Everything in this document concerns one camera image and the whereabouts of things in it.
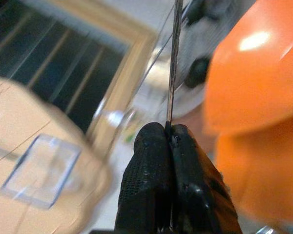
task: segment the clear plastic piece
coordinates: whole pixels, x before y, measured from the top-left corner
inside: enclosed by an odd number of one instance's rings
[[[59,197],[80,153],[76,145],[41,134],[20,157],[0,191],[48,209]]]

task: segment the orange plastic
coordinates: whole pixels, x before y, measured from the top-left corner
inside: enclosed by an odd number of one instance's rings
[[[293,0],[258,0],[214,53],[206,130],[242,133],[293,116]]]
[[[216,166],[238,209],[265,222],[293,222],[293,117],[240,136],[221,136]]]

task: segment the orange object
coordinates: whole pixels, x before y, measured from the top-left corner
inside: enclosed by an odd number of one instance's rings
[[[293,222],[293,0],[258,0],[218,46],[205,120],[236,208]]]
[[[206,129],[241,133],[293,116],[293,0],[258,0],[217,47]]]

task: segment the wooden frame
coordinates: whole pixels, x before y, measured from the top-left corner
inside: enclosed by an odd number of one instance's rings
[[[125,111],[155,46],[157,33],[99,0],[48,1],[129,45],[105,94],[106,102],[103,107],[109,111]],[[116,134],[117,128],[110,126],[100,116],[91,123],[87,131],[88,139],[101,157],[108,155]]]

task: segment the metal shaft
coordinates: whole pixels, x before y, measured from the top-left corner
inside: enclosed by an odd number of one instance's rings
[[[183,0],[175,0],[174,24],[172,33],[172,47],[170,59],[170,75],[169,75],[169,89],[168,89],[168,104],[166,117],[166,131],[170,132],[172,109],[174,102],[174,88],[177,73],[177,56],[179,49],[179,36],[181,30],[181,15],[182,15]]]

